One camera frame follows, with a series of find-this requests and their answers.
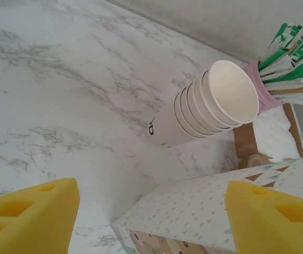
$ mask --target marble countertop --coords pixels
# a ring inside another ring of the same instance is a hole
[[[170,149],[146,138],[220,59],[242,65],[102,0],[0,1],[0,194],[76,178],[69,252],[117,253],[110,222],[157,184],[235,166],[232,132]]]

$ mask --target white marble surface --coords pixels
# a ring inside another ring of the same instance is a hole
[[[102,0],[0,0],[0,194],[75,177],[69,252],[117,253],[110,222],[158,183],[234,167],[233,133],[164,150],[145,135],[219,59],[242,64]]]

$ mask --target white paper cup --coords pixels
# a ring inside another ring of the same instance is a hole
[[[221,131],[228,131],[228,129],[223,129],[220,128],[216,125],[214,125],[211,120],[213,120],[213,116],[209,116],[208,114],[203,115],[201,112],[201,108],[199,104],[197,104],[197,101],[195,100],[195,94],[194,94],[194,83],[192,83],[188,87],[188,92],[187,92],[187,100],[188,100],[188,106],[189,110],[194,116],[195,120],[203,126],[205,129],[214,132],[214,134],[221,132]]]
[[[180,103],[180,98],[183,97],[183,93],[186,90],[182,90],[175,99],[175,104],[174,104],[174,108],[175,108],[175,115],[177,117],[178,122],[180,123],[180,125],[182,126],[182,128],[188,132],[190,135],[196,137],[196,138],[206,138],[208,135],[206,134],[202,134],[198,131],[196,131],[190,124],[189,122],[186,120],[186,118],[183,115],[183,111],[182,111],[182,107],[181,107],[181,103]]]
[[[148,139],[156,147],[172,147],[198,138],[188,134],[181,127],[176,118],[174,100],[172,100],[150,121]]]
[[[184,118],[187,120],[188,124],[193,127],[197,132],[203,134],[203,135],[212,135],[214,132],[211,132],[207,129],[205,129],[203,126],[199,124],[198,121],[195,120],[194,116],[190,112],[190,109],[188,107],[188,101],[187,101],[187,92],[188,87],[186,87],[180,96],[180,103],[181,103],[181,110],[183,113]]]
[[[202,82],[200,80],[196,80],[193,84],[193,92],[194,92],[194,98],[195,101],[202,112],[202,115],[216,128],[219,130],[230,130],[231,128],[239,127],[240,124],[234,125],[234,124],[228,124],[226,122],[223,122],[220,120],[212,111],[212,109],[207,104],[206,98],[203,95],[202,92]]]
[[[213,113],[228,124],[252,122],[259,97],[248,75],[230,61],[217,61],[203,75],[202,92]]]

